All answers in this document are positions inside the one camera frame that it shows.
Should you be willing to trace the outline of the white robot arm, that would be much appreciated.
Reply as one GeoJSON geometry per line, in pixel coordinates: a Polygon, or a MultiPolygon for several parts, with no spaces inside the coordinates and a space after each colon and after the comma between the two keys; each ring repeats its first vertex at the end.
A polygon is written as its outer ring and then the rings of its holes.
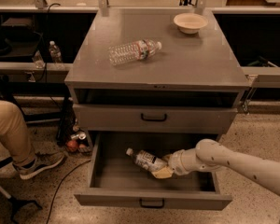
{"type": "Polygon", "coordinates": [[[235,152],[211,139],[203,139],[195,148],[178,150],[167,158],[165,165],[153,172],[156,178],[227,167],[280,197],[280,162],[235,152]]]}

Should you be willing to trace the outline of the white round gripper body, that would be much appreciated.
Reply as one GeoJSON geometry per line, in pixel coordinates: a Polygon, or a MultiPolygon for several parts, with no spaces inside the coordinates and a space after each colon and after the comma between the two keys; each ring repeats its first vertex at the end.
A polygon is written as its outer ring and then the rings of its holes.
{"type": "Polygon", "coordinates": [[[189,171],[184,167],[182,162],[182,154],[184,149],[178,150],[170,155],[168,165],[176,175],[187,175],[189,171]]]}

